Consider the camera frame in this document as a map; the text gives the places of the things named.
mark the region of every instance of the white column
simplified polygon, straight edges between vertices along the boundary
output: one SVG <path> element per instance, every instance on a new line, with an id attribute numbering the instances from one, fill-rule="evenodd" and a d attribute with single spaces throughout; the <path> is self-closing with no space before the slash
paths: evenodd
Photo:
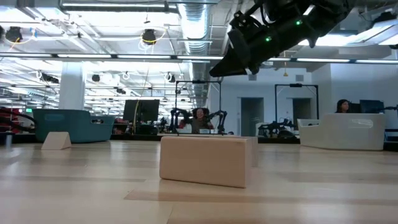
<path id="1" fill-rule="evenodd" d="M 60 109 L 83 110 L 85 104 L 86 73 L 83 62 L 64 62 L 62 65 Z"/>

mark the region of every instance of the black metal frame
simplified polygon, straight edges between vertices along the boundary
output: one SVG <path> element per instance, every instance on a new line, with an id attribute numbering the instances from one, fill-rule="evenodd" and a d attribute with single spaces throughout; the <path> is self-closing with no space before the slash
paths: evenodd
<path id="1" fill-rule="evenodd" d="M 277 88 L 278 86 L 289 86 L 291 88 L 302 88 L 303 86 L 312 86 L 315 87 L 315 91 L 317 94 L 317 119 L 319 119 L 319 94 L 318 94 L 318 85 L 304 85 L 304 84 L 275 84 L 275 121 L 278 122 L 278 101 L 277 101 Z"/>
<path id="2" fill-rule="evenodd" d="M 221 81 L 176 81 L 175 82 L 175 107 L 177 108 L 177 92 L 178 92 L 178 84 L 179 83 L 192 83 L 192 84 L 206 84 L 206 83 L 218 83 L 220 86 L 220 108 L 221 110 Z"/>

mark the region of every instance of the door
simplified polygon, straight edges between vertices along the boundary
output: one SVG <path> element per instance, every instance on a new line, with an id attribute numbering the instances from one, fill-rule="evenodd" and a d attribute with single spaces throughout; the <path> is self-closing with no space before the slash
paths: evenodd
<path id="1" fill-rule="evenodd" d="M 297 119 L 311 119 L 311 99 L 293 99 L 293 123 L 297 126 Z"/>
<path id="2" fill-rule="evenodd" d="M 256 124 L 264 122 L 264 99 L 241 99 L 241 135 L 256 136 Z"/>

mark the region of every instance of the exposed ductwork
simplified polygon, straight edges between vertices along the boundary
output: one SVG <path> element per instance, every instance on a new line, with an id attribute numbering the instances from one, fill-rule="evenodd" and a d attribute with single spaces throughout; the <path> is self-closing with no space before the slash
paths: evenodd
<path id="1" fill-rule="evenodd" d="M 207 4 L 179 4 L 178 10 L 181 15 L 181 26 L 183 36 L 186 39 L 206 39 L 208 37 L 210 7 Z M 209 43 L 206 42 L 185 42 L 187 54 L 207 55 Z M 190 74 L 192 80 L 208 81 L 208 63 L 190 63 Z M 197 106 L 205 105 L 206 91 L 208 85 L 195 84 L 193 94 L 197 99 Z"/>

